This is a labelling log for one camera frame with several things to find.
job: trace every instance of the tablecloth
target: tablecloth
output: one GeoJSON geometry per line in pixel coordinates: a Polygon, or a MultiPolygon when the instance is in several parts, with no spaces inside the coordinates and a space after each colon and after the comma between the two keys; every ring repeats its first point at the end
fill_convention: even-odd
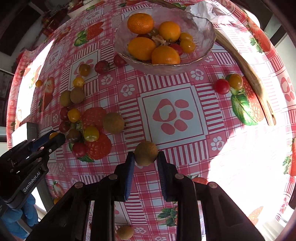
{"type": "MultiPolygon", "coordinates": [[[[197,1],[171,2],[184,8],[197,1]]],[[[51,155],[46,182],[53,197],[77,181],[100,181],[146,139],[165,152],[179,173],[217,182],[253,223],[280,219],[295,185],[295,178],[284,175],[282,167],[291,155],[295,136],[294,89],[263,31],[231,1],[210,2],[216,14],[229,16],[231,25],[214,27],[232,41],[263,81],[277,124],[268,126],[260,117],[262,109],[254,107],[258,100],[247,86],[248,106],[257,117],[251,120],[237,117],[233,93],[219,95],[213,90],[217,79],[231,73],[242,75],[231,55],[217,43],[202,62],[182,74],[153,76],[126,65],[98,75],[94,65],[99,60],[112,61],[115,32],[122,20],[133,10],[157,6],[145,1],[102,1],[60,26],[36,50],[25,51],[13,79],[7,111],[9,148],[11,133],[26,121],[38,123],[40,135],[58,130],[60,93],[73,89],[81,63],[89,64],[91,72],[85,79],[85,101],[73,107],[83,113],[100,106],[120,113],[126,123],[121,134],[106,133],[112,150],[101,160],[76,160],[68,143],[51,155]],[[75,44],[79,33],[96,23],[102,28],[98,36],[75,44]],[[35,82],[49,77],[55,79],[54,92],[45,97],[44,87],[35,88],[35,82]]],[[[162,198],[157,166],[136,165],[129,200],[115,203],[115,225],[132,225],[130,240],[175,240],[176,206],[162,198]]]]}

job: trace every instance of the logo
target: logo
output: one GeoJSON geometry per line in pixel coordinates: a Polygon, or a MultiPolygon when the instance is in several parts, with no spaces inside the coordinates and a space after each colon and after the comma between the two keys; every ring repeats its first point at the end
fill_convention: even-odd
{"type": "Polygon", "coordinates": [[[39,176],[40,176],[40,172],[37,172],[36,175],[32,178],[32,180],[29,181],[28,185],[23,189],[23,192],[27,192],[30,186],[38,179],[39,176]]]}

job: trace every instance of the blue glove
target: blue glove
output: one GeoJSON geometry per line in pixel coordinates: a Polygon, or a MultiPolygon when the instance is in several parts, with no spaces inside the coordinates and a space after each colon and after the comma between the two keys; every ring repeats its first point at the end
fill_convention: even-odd
{"type": "MultiPolygon", "coordinates": [[[[35,204],[35,198],[32,194],[29,195],[27,201],[25,202],[23,206],[24,214],[27,217],[27,224],[32,227],[35,224],[38,224],[38,215],[35,207],[33,206],[35,204]]],[[[8,231],[21,239],[25,239],[28,237],[28,233],[17,223],[18,220],[20,220],[21,216],[23,214],[23,211],[15,210],[9,208],[2,216],[2,220],[5,223],[8,231]]]]}

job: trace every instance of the wooden handle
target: wooden handle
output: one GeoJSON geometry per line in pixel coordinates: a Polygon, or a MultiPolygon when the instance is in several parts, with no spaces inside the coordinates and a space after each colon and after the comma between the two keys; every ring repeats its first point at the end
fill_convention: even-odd
{"type": "MultiPolygon", "coordinates": [[[[179,8],[178,6],[175,6],[174,4],[168,3],[164,0],[147,0],[147,1],[162,5],[166,8],[179,8]]],[[[253,68],[248,64],[248,62],[240,55],[237,49],[229,42],[229,40],[217,29],[215,29],[215,33],[217,37],[216,42],[219,43],[224,49],[226,49],[228,53],[230,53],[230,55],[233,57],[233,59],[236,61],[236,63],[242,70],[244,76],[247,78],[255,94],[257,95],[268,125],[274,126],[276,124],[275,114],[274,114],[273,108],[271,107],[268,94],[263,86],[262,81],[259,79],[258,75],[255,73],[253,68]]]]}

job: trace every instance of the table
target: table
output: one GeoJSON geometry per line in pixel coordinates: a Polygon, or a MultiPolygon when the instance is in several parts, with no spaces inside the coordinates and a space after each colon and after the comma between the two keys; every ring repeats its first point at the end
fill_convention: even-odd
{"type": "MultiPolygon", "coordinates": [[[[197,1],[172,2],[184,7],[197,1]]],[[[218,44],[195,68],[179,75],[146,75],[126,65],[98,76],[94,65],[98,60],[112,61],[115,32],[122,19],[135,9],[157,6],[145,1],[108,0],[70,19],[35,51],[26,51],[13,79],[7,112],[9,148],[11,133],[21,122],[38,123],[40,135],[58,130],[59,95],[73,88],[81,63],[89,64],[91,72],[84,86],[86,100],[74,107],[83,113],[100,106],[107,112],[119,112],[125,120],[124,132],[106,133],[112,150],[101,160],[80,162],[67,143],[51,155],[46,181],[53,197],[77,181],[93,183],[111,174],[117,164],[125,161],[127,152],[146,139],[165,152],[179,173],[217,182],[257,226],[280,219],[296,181],[284,175],[282,167],[285,157],[291,155],[289,145],[295,136],[294,89],[262,30],[231,1],[211,2],[214,12],[228,15],[231,22],[214,27],[224,32],[262,79],[277,124],[267,125],[252,90],[248,100],[256,118],[244,120],[248,125],[236,117],[231,93],[219,95],[213,90],[212,84],[218,78],[242,74],[218,44]],[[103,22],[99,36],[74,46],[77,34],[98,22],[103,22]],[[44,98],[43,89],[35,89],[34,83],[51,76],[55,78],[54,92],[44,98]],[[157,132],[148,128],[152,125],[157,132]]],[[[172,212],[158,218],[164,208],[175,209],[176,204],[164,202],[156,165],[136,166],[129,200],[115,204],[116,228],[132,225],[131,240],[175,240],[177,216],[172,212]]]]}

